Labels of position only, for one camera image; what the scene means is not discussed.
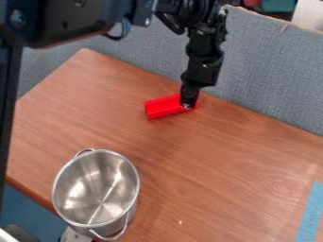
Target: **stainless steel pot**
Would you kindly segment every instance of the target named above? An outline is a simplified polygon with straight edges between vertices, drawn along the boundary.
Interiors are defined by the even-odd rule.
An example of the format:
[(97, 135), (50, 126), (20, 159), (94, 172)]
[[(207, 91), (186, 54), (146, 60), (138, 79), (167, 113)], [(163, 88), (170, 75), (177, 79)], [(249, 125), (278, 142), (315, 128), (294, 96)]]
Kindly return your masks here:
[(114, 151), (89, 148), (58, 173), (53, 191), (58, 214), (78, 233), (113, 241), (127, 230), (139, 188), (133, 162)]

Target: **brown tabletop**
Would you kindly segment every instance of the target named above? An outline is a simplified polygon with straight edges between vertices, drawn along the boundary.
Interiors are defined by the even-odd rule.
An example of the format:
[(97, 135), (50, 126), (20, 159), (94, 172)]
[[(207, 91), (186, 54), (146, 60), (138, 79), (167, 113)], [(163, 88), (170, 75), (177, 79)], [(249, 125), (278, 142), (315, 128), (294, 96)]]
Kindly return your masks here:
[(62, 166), (87, 147), (113, 149), (142, 178), (121, 241), (294, 241), (323, 138), (207, 94), (198, 110), (150, 121), (143, 102), (178, 89), (83, 49), (18, 102), (8, 183), (54, 212)]

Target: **gray fabric wall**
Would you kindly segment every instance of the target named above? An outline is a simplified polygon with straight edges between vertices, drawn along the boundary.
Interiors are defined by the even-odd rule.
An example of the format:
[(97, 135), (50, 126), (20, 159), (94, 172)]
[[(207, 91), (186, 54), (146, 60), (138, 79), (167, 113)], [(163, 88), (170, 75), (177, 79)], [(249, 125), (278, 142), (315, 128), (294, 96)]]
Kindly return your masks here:
[[(323, 135), (323, 36), (230, 8), (226, 59), (217, 88), (206, 91), (294, 126)], [(186, 69), (186, 36), (155, 19), (119, 43), (103, 37), (47, 50), (26, 50), (19, 95), (83, 47), (179, 80)]]

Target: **pot rim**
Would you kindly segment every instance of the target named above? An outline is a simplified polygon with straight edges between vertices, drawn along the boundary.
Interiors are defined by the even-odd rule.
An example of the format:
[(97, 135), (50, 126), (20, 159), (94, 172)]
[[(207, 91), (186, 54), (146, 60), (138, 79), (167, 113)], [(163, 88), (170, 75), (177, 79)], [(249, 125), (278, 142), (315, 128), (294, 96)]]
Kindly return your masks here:
[[(63, 172), (66, 171), (67, 167), (71, 166), (78, 160), (81, 157), (85, 157), (85, 156), (89, 156), (89, 155), (93, 155), (94, 153), (109, 153), (109, 154), (113, 154), (113, 155), (117, 155), (119, 156), (131, 166), (134, 172), (135, 172), (135, 178), (137, 178), (137, 181), (138, 181), (138, 185), (137, 185), (137, 189), (135, 189), (135, 195), (134, 195), (134, 198), (133, 198), (133, 201), (129, 205), (129, 207), (125, 209), (125, 211), (117, 216), (114, 217), (113, 219), (110, 219), (107, 222), (103, 222), (103, 223), (98, 223), (98, 224), (82, 224), (74, 220), (71, 220), (59, 210), (58, 208), (58, 205), (57, 205), (57, 202), (55, 202), (55, 194), (57, 194), (57, 188), (58, 188), (58, 180), (63, 174)], [(59, 216), (73, 225), (73, 226), (77, 226), (77, 227), (81, 227), (81, 228), (85, 228), (85, 229), (95, 229), (95, 228), (99, 228), (99, 227), (103, 227), (106, 225), (110, 225), (113, 224), (117, 220), (119, 220), (121, 218), (125, 217), (125, 215), (131, 211), (135, 203), (137, 203), (137, 200), (138, 200), (138, 196), (139, 196), (139, 190), (141, 190), (141, 178), (139, 178), (139, 173), (138, 173), (138, 170), (137, 170), (137, 167), (134, 165), (134, 163), (130, 161), (130, 159), (119, 154), (118, 152), (113, 151), (113, 150), (109, 150), (109, 149), (95, 149), (94, 151), (90, 151), (85, 154), (82, 154), (81, 156), (77, 156), (65, 166), (63, 168), (61, 169), (58, 175), (57, 175), (57, 178), (55, 178), (55, 183), (54, 183), (54, 188), (53, 188), (53, 203), (54, 203), (54, 206), (55, 206), (55, 209), (57, 209), (57, 212), (59, 214)]]

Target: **red block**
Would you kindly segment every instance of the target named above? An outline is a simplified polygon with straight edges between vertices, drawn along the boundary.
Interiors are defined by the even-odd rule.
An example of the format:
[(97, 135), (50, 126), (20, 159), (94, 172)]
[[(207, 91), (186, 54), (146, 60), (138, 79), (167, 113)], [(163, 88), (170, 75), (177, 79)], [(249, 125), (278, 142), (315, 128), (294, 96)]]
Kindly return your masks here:
[(155, 100), (146, 101), (145, 106), (146, 106), (149, 119), (194, 110), (195, 108), (185, 109), (181, 106), (179, 98), (181, 98), (181, 94), (177, 94), (177, 95), (165, 96)]

